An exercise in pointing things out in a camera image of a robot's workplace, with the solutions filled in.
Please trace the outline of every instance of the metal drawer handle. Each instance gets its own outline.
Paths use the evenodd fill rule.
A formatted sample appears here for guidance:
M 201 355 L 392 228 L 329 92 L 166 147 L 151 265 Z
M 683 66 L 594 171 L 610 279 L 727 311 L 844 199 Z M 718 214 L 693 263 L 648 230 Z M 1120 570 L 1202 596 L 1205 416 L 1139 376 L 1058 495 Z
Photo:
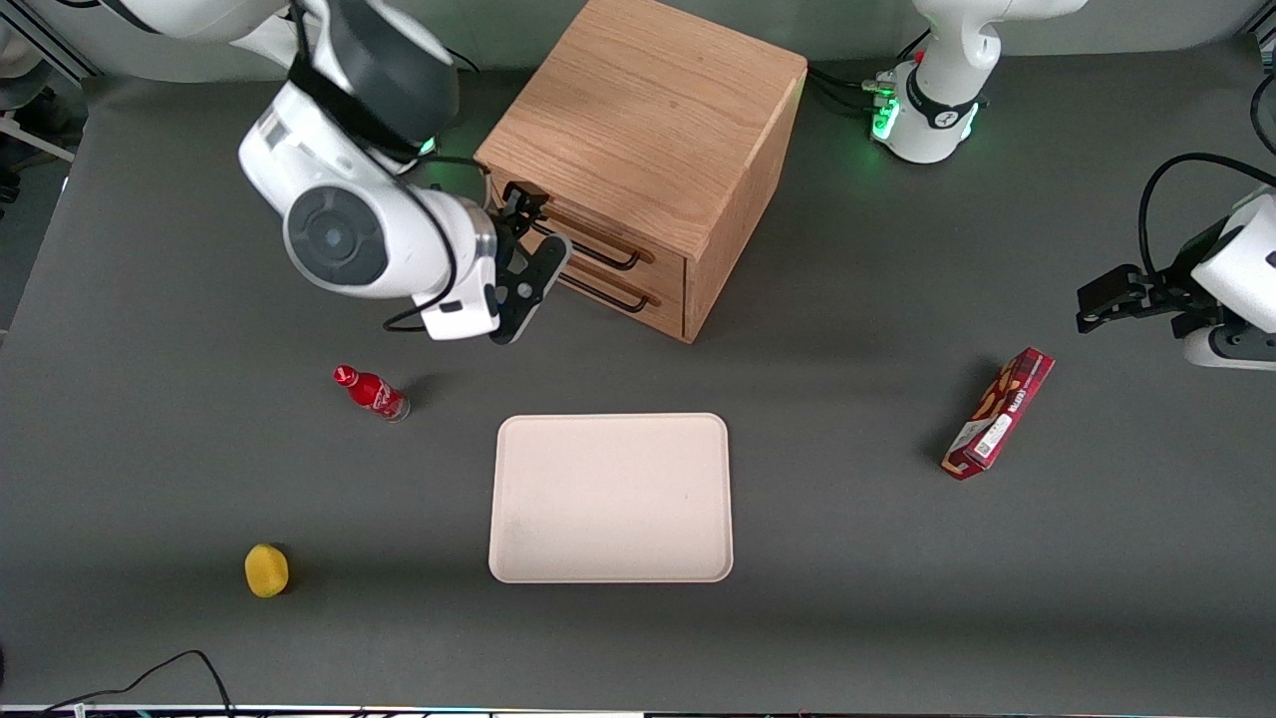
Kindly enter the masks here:
M 563 279 L 563 281 L 565 281 L 567 283 L 569 283 L 569 284 L 579 288 L 581 291 L 588 293 L 590 296 L 595 296 L 597 298 L 601 298 L 601 300 L 606 301 L 607 304 L 611 304 L 612 306 L 615 306 L 616 309 L 620 309 L 621 311 L 628 311 L 630 314 L 637 314 L 638 311 L 642 311 L 643 307 L 647 306 L 647 301 L 648 301 L 647 295 L 643 295 L 643 297 L 639 298 L 637 304 L 625 304 L 624 301 L 620 301 L 619 298 L 616 298 L 615 296 L 611 296 L 610 293 L 602 291 L 601 288 L 595 288 L 595 287 L 584 283 L 583 281 L 581 281 L 581 279 L 578 279 L 575 277 L 569 277 L 567 274 L 559 274 L 559 278 Z
M 551 228 L 549 228 L 549 227 L 546 227 L 545 224 L 541 224 L 541 223 L 535 223 L 535 224 L 532 224 L 532 227 L 536 228 L 536 231 L 544 233 L 545 236 L 549 236 L 549 235 L 554 233 L 554 230 L 551 230 Z M 615 269 L 618 272 L 628 272 L 629 269 L 634 268 L 634 265 L 638 264 L 638 259 L 642 258 L 642 254 L 638 250 L 634 250 L 632 254 L 629 254 L 628 259 L 625 259 L 624 261 L 621 261 L 619 259 L 612 259 L 611 256 L 607 256 L 606 254 L 604 254 L 602 251 L 598 251 L 597 249 L 593 249 L 591 246 L 586 246 L 586 245 L 575 241 L 574 238 L 572 240 L 572 250 L 573 251 L 579 251 L 581 254 L 584 254 L 590 259 L 593 259 L 595 261 L 598 261 L 600 264 L 605 264 L 607 267 L 611 267 L 612 269 Z

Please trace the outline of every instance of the gray table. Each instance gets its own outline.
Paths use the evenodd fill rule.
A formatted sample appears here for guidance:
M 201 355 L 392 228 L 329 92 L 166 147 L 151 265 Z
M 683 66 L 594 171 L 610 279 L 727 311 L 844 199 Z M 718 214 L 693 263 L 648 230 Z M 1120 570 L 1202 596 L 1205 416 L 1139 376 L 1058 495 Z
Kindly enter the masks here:
M 523 77 L 467 78 L 445 149 Z M 933 167 L 809 96 L 694 346 L 555 291 L 510 347 L 383 333 L 402 301 L 292 269 L 235 158 L 272 87 L 100 83 L 0 353 L 4 701 L 202 648 L 244 704 L 1271 715 L 1276 379 L 1188 366 L 1168 320 L 1072 319 L 1136 258 L 1161 159 L 1271 166 L 1259 77 L 1245 42 L 1008 59 Z M 1166 259 L 1250 189 L 1175 171 Z M 1027 344 L 1055 374 L 997 468 L 949 480 L 938 455 Z M 411 421 L 352 408 L 341 362 L 406 385 Z M 727 580 L 487 574 L 498 426 L 606 412 L 726 420 Z M 292 596 L 245 589 L 256 542 L 288 546 Z M 131 700 L 214 695 L 189 664 Z

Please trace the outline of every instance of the sponge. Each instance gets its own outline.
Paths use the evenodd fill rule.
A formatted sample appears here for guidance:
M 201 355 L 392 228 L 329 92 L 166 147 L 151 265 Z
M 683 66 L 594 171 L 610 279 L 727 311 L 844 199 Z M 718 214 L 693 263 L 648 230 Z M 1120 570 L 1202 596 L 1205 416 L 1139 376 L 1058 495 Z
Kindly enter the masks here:
M 244 578 L 258 598 L 278 596 L 288 585 L 288 560 L 268 543 L 259 543 L 244 559 Z

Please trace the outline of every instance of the cardboard box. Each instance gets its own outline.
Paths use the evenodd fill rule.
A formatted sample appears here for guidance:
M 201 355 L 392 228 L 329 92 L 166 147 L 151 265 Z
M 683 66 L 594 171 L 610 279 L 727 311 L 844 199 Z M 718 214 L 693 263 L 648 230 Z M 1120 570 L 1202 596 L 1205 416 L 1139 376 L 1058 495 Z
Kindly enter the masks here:
M 957 481 L 990 469 L 1051 367 L 1054 358 L 1032 347 L 1011 358 L 939 465 Z

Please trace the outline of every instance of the coca-cola bottle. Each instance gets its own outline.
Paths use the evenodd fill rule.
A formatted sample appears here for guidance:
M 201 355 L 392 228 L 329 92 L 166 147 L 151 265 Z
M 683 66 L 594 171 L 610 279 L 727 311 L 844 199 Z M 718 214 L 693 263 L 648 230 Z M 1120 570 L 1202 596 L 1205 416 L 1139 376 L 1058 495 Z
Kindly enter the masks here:
M 376 375 L 360 374 L 342 365 L 332 374 L 337 384 L 346 388 L 355 404 L 389 423 L 402 422 L 412 411 L 403 393 L 382 381 Z

